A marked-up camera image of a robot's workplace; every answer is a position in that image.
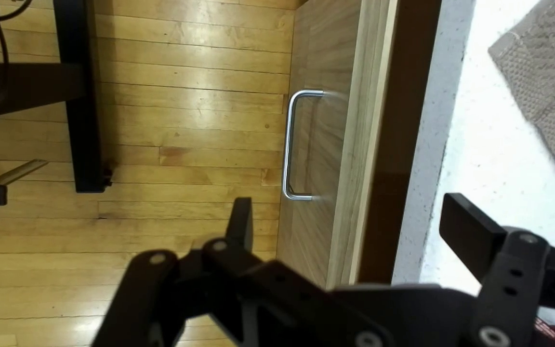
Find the door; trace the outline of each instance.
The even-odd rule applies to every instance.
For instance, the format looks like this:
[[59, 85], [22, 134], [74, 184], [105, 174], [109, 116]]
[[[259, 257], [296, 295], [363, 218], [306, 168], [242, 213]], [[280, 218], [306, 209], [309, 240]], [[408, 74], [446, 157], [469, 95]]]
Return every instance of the door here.
[[277, 259], [325, 288], [359, 0], [294, 14]]

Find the gray fabric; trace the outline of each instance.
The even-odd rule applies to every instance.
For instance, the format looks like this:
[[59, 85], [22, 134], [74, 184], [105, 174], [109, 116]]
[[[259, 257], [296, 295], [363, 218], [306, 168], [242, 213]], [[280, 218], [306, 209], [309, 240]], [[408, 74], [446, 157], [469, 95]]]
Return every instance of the gray fabric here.
[[541, 0], [489, 54], [555, 157], [555, 0]]

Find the table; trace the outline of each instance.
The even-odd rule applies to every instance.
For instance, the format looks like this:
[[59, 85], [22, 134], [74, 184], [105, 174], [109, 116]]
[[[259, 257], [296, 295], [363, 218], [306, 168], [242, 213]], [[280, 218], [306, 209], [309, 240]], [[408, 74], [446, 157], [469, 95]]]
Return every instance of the table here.
[[61, 64], [0, 64], [0, 114], [65, 101], [74, 187], [101, 193], [109, 170], [99, 151], [86, 0], [55, 0], [53, 12]]

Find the wooden floor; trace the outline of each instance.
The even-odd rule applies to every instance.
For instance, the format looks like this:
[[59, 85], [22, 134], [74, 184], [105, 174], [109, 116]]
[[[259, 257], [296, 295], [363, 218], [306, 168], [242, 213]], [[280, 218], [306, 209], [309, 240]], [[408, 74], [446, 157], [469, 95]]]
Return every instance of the wooden floor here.
[[[72, 193], [61, 105], [0, 118], [0, 172], [49, 162], [0, 209], [0, 347], [86, 347], [126, 261], [219, 236], [234, 197], [253, 199], [253, 253], [275, 257], [298, 0], [92, 4], [113, 187]], [[57, 62], [51, 0], [3, 29], [13, 62]], [[228, 344], [200, 319], [180, 346]]]

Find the door handle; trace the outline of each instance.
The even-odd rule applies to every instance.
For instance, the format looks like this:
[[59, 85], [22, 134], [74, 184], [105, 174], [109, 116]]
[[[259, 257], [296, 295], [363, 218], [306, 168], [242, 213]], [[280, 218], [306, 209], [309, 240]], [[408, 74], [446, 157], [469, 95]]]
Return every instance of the door handle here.
[[290, 182], [292, 126], [294, 126], [296, 103], [300, 99], [321, 99], [323, 95], [325, 95], [323, 91], [300, 89], [288, 101], [288, 110], [284, 118], [284, 139], [282, 139], [282, 166], [280, 166], [280, 195], [286, 201], [298, 201], [298, 203], [319, 201], [319, 197], [315, 195], [292, 193], [288, 182]]

